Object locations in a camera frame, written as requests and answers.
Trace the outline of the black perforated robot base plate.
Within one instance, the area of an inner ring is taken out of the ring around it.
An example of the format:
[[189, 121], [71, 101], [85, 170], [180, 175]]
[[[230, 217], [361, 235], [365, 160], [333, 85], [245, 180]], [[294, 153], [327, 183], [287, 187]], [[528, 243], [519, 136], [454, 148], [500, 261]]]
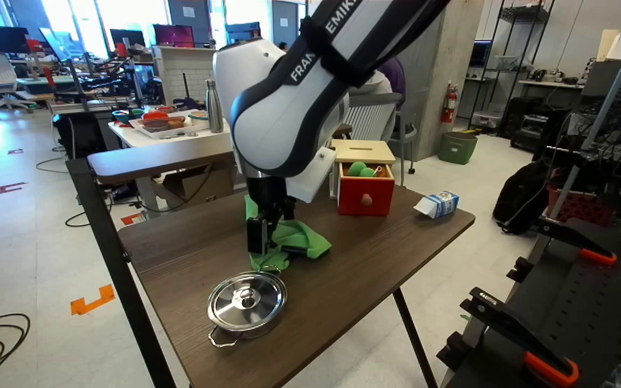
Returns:
[[[611, 247], [617, 262], [582, 261], [576, 245], [541, 232], [513, 264], [513, 291], [500, 301], [580, 367], [574, 388], [621, 388], [621, 232], [578, 219], [569, 225]], [[516, 343], [473, 315], [438, 358], [450, 370], [447, 388], [547, 388], [525, 368]]]

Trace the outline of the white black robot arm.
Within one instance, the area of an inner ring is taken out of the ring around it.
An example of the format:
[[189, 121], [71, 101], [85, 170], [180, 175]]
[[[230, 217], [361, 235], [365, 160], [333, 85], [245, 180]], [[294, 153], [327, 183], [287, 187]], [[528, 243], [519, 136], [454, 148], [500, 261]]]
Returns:
[[285, 179], [318, 151], [321, 127], [351, 85], [403, 52], [448, 0], [323, 0], [297, 39], [250, 85], [233, 87], [229, 127], [258, 213], [245, 221], [247, 252], [265, 253], [294, 213]]

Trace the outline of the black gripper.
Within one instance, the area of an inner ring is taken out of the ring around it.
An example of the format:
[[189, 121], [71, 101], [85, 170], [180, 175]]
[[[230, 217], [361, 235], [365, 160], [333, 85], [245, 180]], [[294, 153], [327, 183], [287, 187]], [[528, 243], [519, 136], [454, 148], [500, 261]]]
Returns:
[[279, 219], [292, 219], [295, 200], [287, 194], [282, 177], [247, 177], [247, 198], [257, 213], [245, 219], [245, 242], [250, 253], [265, 253], [274, 247], [271, 235]]

